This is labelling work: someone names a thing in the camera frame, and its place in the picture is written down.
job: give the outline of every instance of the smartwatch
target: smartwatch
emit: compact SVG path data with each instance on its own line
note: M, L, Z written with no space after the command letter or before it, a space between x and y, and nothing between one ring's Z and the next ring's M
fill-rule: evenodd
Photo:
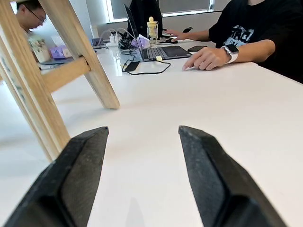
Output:
M224 49L232 57L232 59L226 64L232 63L238 58L239 50L235 45L229 44L221 48Z

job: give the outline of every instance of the watch face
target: watch face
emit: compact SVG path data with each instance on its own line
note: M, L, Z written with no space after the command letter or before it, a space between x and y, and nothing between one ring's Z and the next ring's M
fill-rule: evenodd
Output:
M229 44L229 45L226 45L226 47L230 50L230 52L232 53L239 53L239 50L238 48L235 46L235 45L232 45L232 44Z

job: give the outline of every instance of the finger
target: finger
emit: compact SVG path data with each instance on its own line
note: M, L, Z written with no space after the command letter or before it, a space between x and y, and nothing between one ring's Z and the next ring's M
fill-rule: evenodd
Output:
M218 62L217 61L213 61L212 63L210 63L205 70L210 71L213 70L215 67L218 66Z
M215 61L215 59L216 59L216 56L215 55L209 55L208 57L207 57L207 59L204 61L204 62L202 62L201 64L200 64L200 66L199 66L199 69L200 70L205 70L212 62L214 62Z
M170 34L175 34L176 33L176 31L174 31L174 30L167 30L167 31L165 31L164 32L165 34L167 34L167 35L170 35Z
M200 68L200 65L205 62L208 58L213 55L212 52L204 52L201 57L199 57L197 60L194 62L194 67L198 70Z
M188 61L184 64L182 70L186 70L187 68L192 68L194 67L194 63L195 61L201 57L203 55L204 52L207 51L207 48L203 48L202 50L198 51L197 53L195 53L193 56L191 56L190 59L188 59Z

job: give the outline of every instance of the graphic print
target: graphic print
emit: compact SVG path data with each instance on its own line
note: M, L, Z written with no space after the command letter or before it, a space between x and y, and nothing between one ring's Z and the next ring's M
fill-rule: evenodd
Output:
M231 36L224 42L224 45L233 44L235 46L243 46L247 44L254 34L254 29L246 30L240 25L232 28Z

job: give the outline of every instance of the yellow bottle cap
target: yellow bottle cap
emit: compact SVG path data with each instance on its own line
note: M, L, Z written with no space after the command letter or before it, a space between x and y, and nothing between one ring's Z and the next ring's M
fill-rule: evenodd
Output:
M149 18L149 22L147 22L147 27L156 27L157 21L153 21L153 17Z

